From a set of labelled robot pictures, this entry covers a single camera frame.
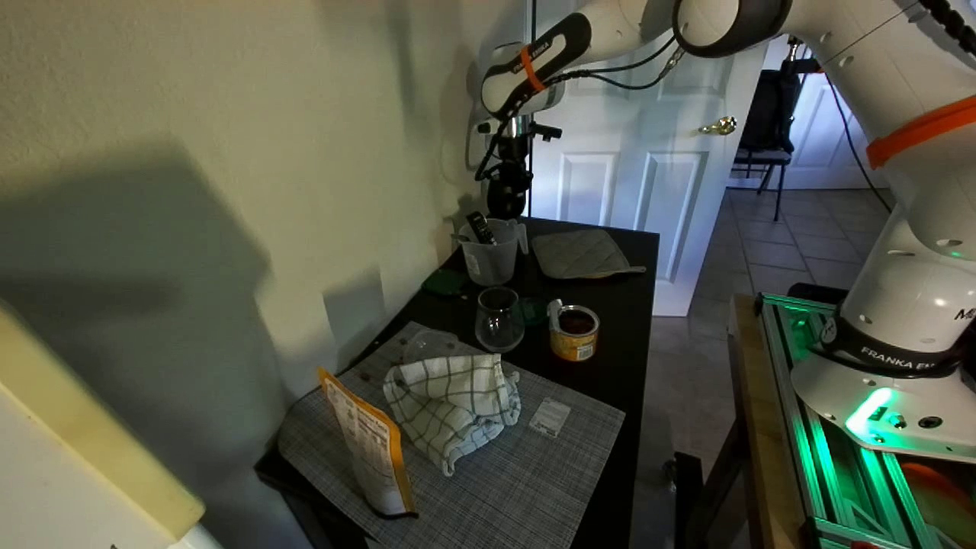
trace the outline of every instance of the black table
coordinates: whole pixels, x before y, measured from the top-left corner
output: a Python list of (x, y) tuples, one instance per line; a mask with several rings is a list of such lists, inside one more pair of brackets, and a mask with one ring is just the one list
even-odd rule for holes
[[(526, 220), (526, 235), (569, 232), (581, 227)], [(517, 257), (514, 278), (505, 284), (517, 289), (523, 304), (523, 338), (514, 350), (503, 354), (510, 363), (529, 368), (550, 380), (588, 393), (625, 412), (625, 424), (605, 467), (605, 476), (588, 501), (581, 524), (576, 532), (576, 545), (628, 545), (630, 535), (630, 497), (639, 449), (639, 410), (644, 410), (644, 378), (647, 378), (647, 341), (648, 341), (648, 311), (652, 311), (652, 281), (657, 237), (644, 232), (610, 232), (621, 247), (628, 263), (647, 264), (639, 274), (617, 274), (605, 281), (551, 281), (541, 272), (534, 257)], [(478, 287), (466, 281), (460, 249), (437, 269), (411, 303), (379, 333), (379, 338), (351, 363), (351, 368), (389, 336), (397, 336), (409, 320), (429, 331), (446, 331), (478, 344), (473, 338)], [(596, 354), (588, 363), (564, 363), (550, 354), (546, 333), (546, 303), (564, 300), (588, 304), (602, 316)], [(296, 520), (317, 544), (324, 536), (352, 539), (356, 527), (336, 520), (336, 508), (315, 488), (309, 488), (296, 469), (272, 449), (256, 467), (258, 476), (273, 485)]]

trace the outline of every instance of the black chair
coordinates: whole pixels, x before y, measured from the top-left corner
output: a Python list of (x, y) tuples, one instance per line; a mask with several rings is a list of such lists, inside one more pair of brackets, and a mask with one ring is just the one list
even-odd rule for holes
[(770, 171), (781, 169), (770, 220), (781, 220), (788, 169), (793, 163), (791, 125), (793, 125), (800, 88), (801, 88), (800, 72), (812, 72), (812, 70), (806, 64), (785, 62), (781, 70), (759, 72), (754, 107), (749, 107), (749, 116), (743, 123), (741, 142), (735, 153), (735, 165), (743, 165), (746, 173), (754, 165), (766, 169), (756, 196), (761, 196), (768, 189)]

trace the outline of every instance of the green light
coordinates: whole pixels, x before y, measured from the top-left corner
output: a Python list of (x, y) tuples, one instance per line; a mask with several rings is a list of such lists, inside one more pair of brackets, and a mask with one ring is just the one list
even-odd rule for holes
[(847, 429), (858, 436), (858, 440), (867, 440), (867, 420), (882, 410), (888, 405), (888, 399), (893, 396), (889, 387), (879, 387), (871, 396), (867, 396), (854, 415), (846, 420)]

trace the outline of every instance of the door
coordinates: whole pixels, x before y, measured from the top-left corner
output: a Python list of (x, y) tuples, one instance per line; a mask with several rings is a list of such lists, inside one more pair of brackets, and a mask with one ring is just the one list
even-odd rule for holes
[[(663, 43), (665, 37), (594, 68), (636, 62)], [(683, 316), (741, 135), (741, 125), (727, 137), (699, 128), (721, 116), (743, 123), (761, 53), (766, 45), (756, 45), (717, 62), (683, 56), (648, 93), (618, 93), (594, 80), (566, 83), (561, 103), (535, 113), (535, 123), (564, 135), (534, 145), (526, 214), (657, 232), (652, 313)], [(665, 58), (618, 80), (648, 83)]]

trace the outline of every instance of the cup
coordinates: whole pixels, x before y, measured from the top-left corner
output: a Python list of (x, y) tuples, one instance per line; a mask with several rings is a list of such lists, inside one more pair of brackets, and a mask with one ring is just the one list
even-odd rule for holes
[(564, 304), (551, 300), (550, 316), (550, 350), (566, 363), (586, 363), (596, 350), (602, 316), (581, 304)]
[(523, 320), (514, 289), (489, 287), (478, 292), (477, 338), (492, 354), (517, 347), (517, 341), (523, 338)]
[(478, 287), (501, 287), (514, 274), (514, 254), (521, 237), (521, 222), (514, 220), (489, 220), (495, 244), (482, 244), (473, 235), (464, 235), (464, 269)]

